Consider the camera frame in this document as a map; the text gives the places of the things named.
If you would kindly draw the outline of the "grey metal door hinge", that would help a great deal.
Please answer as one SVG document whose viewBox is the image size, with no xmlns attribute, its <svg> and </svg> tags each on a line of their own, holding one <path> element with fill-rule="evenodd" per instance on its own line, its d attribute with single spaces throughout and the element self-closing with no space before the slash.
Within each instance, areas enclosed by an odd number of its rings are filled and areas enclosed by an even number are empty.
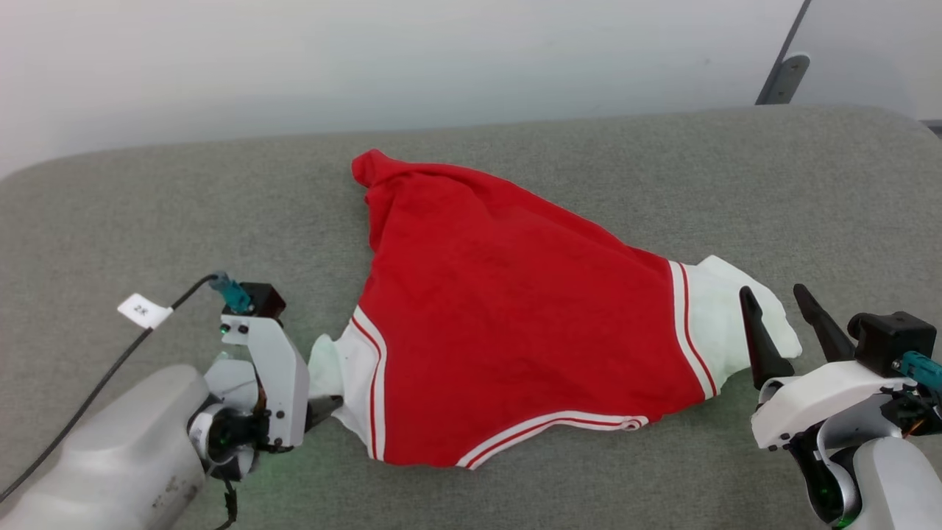
<svg viewBox="0 0 942 530">
<path fill-rule="evenodd" d="M 810 57 L 807 54 L 797 54 L 784 60 L 779 65 L 773 84 L 768 89 L 765 104 L 790 104 L 809 67 Z"/>
</svg>

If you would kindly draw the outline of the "red and white shirt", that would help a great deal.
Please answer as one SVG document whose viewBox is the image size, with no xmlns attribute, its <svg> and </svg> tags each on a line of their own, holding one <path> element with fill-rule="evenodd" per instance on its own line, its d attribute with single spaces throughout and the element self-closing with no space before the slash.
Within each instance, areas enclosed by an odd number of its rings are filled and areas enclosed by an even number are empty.
<svg viewBox="0 0 942 530">
<path fill-rule="evenodd" d="M 364 186 L 373 259 L 338 339 L 308 362 L 310 399 L 391 465 L 477 469 L 564 425 L 635 431 L 719 395 L 750 365 L 747 286 L 784 358 L 780 299 L 716 255 L 670 261 L 477 170 L 377 150 Z"/>
</svg>

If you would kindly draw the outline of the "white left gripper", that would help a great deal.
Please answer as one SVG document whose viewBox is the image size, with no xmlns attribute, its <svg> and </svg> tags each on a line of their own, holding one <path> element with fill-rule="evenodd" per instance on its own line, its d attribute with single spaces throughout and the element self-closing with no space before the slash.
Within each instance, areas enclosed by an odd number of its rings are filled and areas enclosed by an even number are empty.
<svg viewBox="0 0 942 530">
<path fill-rule="evenodd" d="M 255 366 L 261 413 L 268 432 L 261 436 L 268 451 L 286 451 L 302 444 L 307 432 L 343 406 L 339 395 L 308 400 L 310 377 L 299 350 L 276 319 L 222 314 L 226 345 L 246 347 Z"/>
</svg>

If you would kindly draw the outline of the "grey fabric sofa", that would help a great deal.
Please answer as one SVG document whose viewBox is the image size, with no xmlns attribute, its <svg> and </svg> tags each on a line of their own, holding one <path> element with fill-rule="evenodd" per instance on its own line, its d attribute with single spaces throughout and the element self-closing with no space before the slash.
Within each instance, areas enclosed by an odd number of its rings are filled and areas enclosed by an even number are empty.
<svg viewBox="0 0 942 530">
<path fill-rule="evenodd" d="M 508 179 L 626 244 L 719 255 L 839 325 L 904 310 L 938 328 L 942 140 L 874 107 L 739 110 L 458 130 L 290 135 L 75 155 L 0 180 L 0 490 L 60 433 L 141 329 L 202 276 L 269 282 L 303 353 L 338 336 L 368 275 L 351 161 L 370 149 Z M 263 456 L 232 530 L 821 530 L 790 456 L 758 449 L 749 372 L 635 433 L 556 426 L 480 470 L 372 461 L 329 420 Z"/>
</svg>

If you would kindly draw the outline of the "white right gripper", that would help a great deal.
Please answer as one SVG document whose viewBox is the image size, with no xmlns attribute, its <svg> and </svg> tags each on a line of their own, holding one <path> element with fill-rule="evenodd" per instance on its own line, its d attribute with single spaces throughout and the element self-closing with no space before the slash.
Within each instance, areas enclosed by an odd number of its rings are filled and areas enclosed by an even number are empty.
<svg viewBox="0 0 942 530">
<path fill-rule="evenodd" d="M 749 286 L 740 289 L 751 380 L 758 395 L 751 433 L 761 449 L 781 447 L 819 425 L 819 443 L 843 447 L 875 437 L 900 437 L 881 406 L 891 399 L 885 390 L 914 386 L 908 377 L 882 377 L 854 361 L 854 343 L 804 284 L 795 284 L 798 311 L 811 326 L 828 364 L 794 376 L 762 321 L 762 308 Z"/>
</svg>

